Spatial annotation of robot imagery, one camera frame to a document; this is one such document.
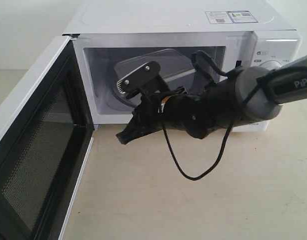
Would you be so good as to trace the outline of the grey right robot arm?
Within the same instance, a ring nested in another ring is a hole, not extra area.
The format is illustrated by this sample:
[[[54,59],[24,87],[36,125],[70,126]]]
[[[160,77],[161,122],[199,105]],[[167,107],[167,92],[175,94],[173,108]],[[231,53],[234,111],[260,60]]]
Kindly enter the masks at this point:
[[[201,50],[195,56],[205,58],[224,80],[209,80],[199,93],[189,93],[183,86],[170,89],[160,76],[160,65],[150,61],[117,82],[127,98],[140,95],[131,120],[116,135],[120,143],[165,128],[204,139],[219,129],[272,120],[283,104],[307,99],[307,55],[273,70],[238,66],[229,72],[218,70]]]

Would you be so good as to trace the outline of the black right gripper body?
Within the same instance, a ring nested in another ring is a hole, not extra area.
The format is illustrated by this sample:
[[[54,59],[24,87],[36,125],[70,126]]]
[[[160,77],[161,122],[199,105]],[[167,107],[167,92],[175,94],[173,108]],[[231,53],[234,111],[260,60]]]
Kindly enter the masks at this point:
[[[216,131],[216,123],[200,96],[175,90],[142,96],[133,117],[136,125],[144,127],[149,133],[165,128],[185,131],[193,138],[204,139]]]

